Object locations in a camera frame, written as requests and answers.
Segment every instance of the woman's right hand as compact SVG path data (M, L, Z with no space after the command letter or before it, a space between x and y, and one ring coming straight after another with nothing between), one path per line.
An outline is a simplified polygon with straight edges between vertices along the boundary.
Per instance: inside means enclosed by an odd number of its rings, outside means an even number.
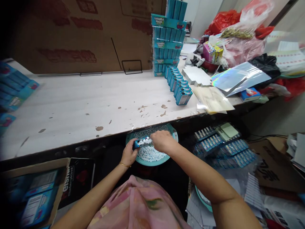
M154 148L162 153L170 154L171 151L180 146L167 130L158 130L151 134L150 138Z

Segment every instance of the person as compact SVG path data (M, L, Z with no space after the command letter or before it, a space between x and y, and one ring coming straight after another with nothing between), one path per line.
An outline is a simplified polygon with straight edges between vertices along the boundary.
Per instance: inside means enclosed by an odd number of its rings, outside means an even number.
M150 138L154 148L169 155L211 201L217 228L261 228L235 189L216 170L177 143L168 131L157 131ZM126 145L120 163L52 229L190 228L167 192L153 181L131 175L111 194L136 159L139 149L132 150L135 140Z

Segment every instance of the white table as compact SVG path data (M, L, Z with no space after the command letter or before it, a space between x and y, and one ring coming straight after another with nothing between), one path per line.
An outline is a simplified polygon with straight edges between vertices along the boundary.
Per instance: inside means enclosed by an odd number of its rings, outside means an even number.
M151 70L31 78L40 87L12 113L16 120L2 137L2 161L204 113L195 95L177 106L166 79ZM238 96L229 100L242 103Z

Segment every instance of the pink floral clothing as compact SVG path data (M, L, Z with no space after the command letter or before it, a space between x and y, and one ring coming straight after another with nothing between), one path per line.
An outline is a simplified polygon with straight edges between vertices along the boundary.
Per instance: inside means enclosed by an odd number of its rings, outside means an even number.
M191 228L169 194L157 183L133 175L95 214L88 226L96 228Z

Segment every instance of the teal bowl rim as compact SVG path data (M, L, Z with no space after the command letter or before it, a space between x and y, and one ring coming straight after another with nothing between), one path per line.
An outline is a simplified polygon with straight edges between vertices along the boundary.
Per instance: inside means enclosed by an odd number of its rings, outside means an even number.
M171 134L173 136L173 138L178 142L178 134L177 134L177 131L175 130L174 127L172 127L171 124L166 124L167 127L169 128L169 130L171 131ZM130 139L133 138L133 135L134 133L130 133L130 134L127 134L127 137L126 137L126 144L130 141ZM162 158L161 160L158 160L158 161L155 161L155 162L147 162L147 161L144 161L142 160L141 158L139 158L138 156L136 157L136 161L142 165L145 165L145 166L157 166L157 165L161 165L163 164L164 162L166 162L168 159L170 158L170 156L166 155L164 158Z
M197 196L199 197L200 201L206 206L206 208L207 208L210 212L213 212L212 206L210 206L210 205L208 205L206 202L204 202L203 199L201 198L201 196L199 195L197 186L195 186L195 189L196 189L196 193L197 193Z

